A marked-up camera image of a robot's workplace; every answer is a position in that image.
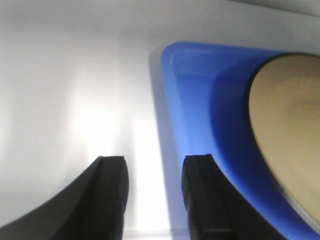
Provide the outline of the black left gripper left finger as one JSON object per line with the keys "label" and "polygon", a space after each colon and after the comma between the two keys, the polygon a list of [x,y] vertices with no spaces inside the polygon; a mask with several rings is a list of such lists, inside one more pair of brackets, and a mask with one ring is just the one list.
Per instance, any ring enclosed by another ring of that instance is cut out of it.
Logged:
{"label": "black left gripper left finger", "polygon": [[124,157],[99,156],[53,198],[2,226],[2,240],[120,240],[129,193]]}

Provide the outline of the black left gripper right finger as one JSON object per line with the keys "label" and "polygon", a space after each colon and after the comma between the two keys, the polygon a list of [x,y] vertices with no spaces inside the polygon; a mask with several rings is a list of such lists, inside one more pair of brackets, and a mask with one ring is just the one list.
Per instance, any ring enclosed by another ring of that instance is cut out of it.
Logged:
{"label": "black left gripper right finger", "polygon": [[188,155],[181,188],[192,240],[283,240],[226,178],[212,155]]}

